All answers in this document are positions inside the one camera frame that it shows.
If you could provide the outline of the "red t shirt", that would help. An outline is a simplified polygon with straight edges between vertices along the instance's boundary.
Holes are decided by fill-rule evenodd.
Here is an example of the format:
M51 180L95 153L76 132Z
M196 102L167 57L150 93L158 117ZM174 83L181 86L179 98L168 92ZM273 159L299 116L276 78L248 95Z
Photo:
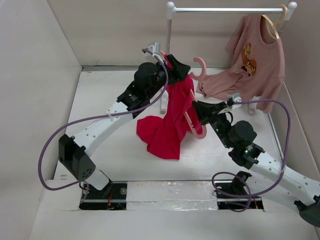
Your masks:
M147 151L161 159L179 160L181 142L188 132L195 130L203 135L195 108L193 107L194 83L189 75L185 80L168 85L168 106L163 118L147 116L139 119L137 136L147 144Z

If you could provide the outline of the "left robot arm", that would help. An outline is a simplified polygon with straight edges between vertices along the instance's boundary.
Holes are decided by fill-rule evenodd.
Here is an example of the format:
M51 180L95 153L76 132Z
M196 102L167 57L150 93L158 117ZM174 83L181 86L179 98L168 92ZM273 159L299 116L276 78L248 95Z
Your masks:
M157 63L142 63L134 73L133 81L117 97L106 115L94 118L86 129L73 136L64 134L60 137L59 161L77 181L93 187L98 197L107 198L113 182L96 167L91 155L113 132L148 108L159 90L184 81L190 69L189 65L179 62L172 54Z

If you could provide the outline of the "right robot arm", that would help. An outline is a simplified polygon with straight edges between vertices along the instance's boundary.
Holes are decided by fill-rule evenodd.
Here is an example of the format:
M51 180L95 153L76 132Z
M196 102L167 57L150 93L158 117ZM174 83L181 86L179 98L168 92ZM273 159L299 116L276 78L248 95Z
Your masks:
M241 101L229 99L227 102L207 103L194 101L196 115L201 125L209 124L223 146L231 151L229 157L247 171L239 171L233 176L228 186L218 188L212 180L217 196L232 199L247 199L249 202L256 197L271 197L275 188L285 189L287 196L276 199L276 202L296 210L299 216L314 227L320 226L320 183L287 167L287 157L282 161L275 160L261 146L254 143L257 133L252 125L241 120L235 124L227 119L231 109L241 105ZM273 184L265 190L251 191L247 180L251 173L258 173Z

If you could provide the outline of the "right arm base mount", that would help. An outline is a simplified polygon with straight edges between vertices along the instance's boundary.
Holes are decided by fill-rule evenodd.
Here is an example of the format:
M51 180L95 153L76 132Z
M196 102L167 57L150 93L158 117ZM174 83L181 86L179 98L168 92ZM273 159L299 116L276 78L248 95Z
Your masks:
M218 179L217 176L229 175L233 179ZM218 172L212 179L214 191L212 195L217 199L218 210L230 210L232 212L241 213L245 210L264 210L262 198L255 197L241 197L249 195L250 190L246 181L252 175L245 171L239 171L237 174L229 172Z

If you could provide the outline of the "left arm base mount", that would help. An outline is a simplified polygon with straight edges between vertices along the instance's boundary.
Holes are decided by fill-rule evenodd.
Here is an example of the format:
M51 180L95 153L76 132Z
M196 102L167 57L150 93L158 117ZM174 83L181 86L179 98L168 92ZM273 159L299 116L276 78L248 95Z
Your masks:
M122 211L127 209L126 181L113 181L103 190L97 190L92 185L84 186L80 197L81 210Z

